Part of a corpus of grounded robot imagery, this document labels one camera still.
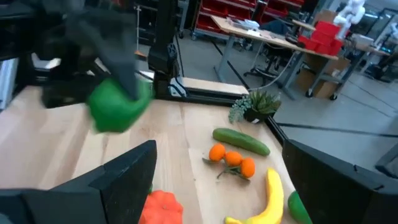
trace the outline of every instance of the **succulent plant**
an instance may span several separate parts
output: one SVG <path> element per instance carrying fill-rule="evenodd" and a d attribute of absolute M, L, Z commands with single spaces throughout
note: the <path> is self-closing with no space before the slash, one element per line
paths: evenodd
<path fill-rule="evenodd" d="M 279 95 L 271 95 L 266 91 L 252 91 L 235 101 L 229 111 L 229 122 L 242 121 L 244 113 L 250 108 L 261 114 L 275 113 L 282 103 L 279 98 Z"/>

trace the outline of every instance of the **banana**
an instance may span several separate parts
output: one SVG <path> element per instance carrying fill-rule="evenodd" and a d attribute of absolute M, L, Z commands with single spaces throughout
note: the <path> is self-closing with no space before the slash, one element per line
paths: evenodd
<path fill-rule="evenodd" d="M 280 224 L 284 212 L 284 190 L 279 174 L 269 168 L 266 175 L 267 208 L 259 215 L 247 220 L 225 218 L 225 224 Z"/>

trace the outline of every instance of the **concrete floor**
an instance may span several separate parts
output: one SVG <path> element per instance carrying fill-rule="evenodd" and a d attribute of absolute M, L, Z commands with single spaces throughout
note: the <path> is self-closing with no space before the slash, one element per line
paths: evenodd
<path fill-rule="evenodd" d="M 221 60 L 221 54 L 207 39 L 192 41 L 186 36 L 180 39 L 183 69 L 186 77 L 218 82 L 213 66 Z M 224 44 L 217 46 L 224 51 Z M 148 46 L 140 46 L 147 54 Z M 229 61 L 239 74 L 251 68 L 256 52 L 233 50 Z M 141 70 L 148 70 L 146 63 L 140 63 Z M 228 67 L 225 74 L 227 83 L 241 85 L 235 73 Z M 243 77 L 251 87 L 259 87 L 261 79 Z M 279 94 L 272 85 L 267 91 Z M 336 101 L 306 98 L 297 91 L 297 100 L 292 101 L 280 94 L 282 106 L 275 115 L 278 123 L 304 124 L 324 128 L 339 128 L 369 133 L 398 135 L 398 84 L 381 83 L 354 74 Z M 375 162 L 385 154 L 398 138 L 386 138 L 372 134 L 351 134 L 339 131 L 282 127 L 289 138 L 318 150 L 327 152 L 342 160 L 372 169 Z"/>

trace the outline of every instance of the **black pot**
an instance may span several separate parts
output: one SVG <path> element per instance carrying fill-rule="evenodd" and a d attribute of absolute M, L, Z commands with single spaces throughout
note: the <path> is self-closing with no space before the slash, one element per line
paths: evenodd
<path fill-rule="evenodd" d="M 246 121 L 249 121 L 250 123 L 253 124 L 257 124 L 263 122 L 269 116 L 274 117 L 274 115 L 275 113 L 262 114 L 250 108 L 244 113 L 243 117 Z"/>

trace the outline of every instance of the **potted plant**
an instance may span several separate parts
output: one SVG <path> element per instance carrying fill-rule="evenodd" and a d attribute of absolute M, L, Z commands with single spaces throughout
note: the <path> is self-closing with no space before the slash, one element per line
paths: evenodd
<path fill-rule="evenodd" d="M 279 95 L 268 94 L 266 91 L 252 91 L 236 100 L 229 111 L 229 122 L 246 121 L 258 123 L 268 116 L 273 116 L 280 107 Z"/>

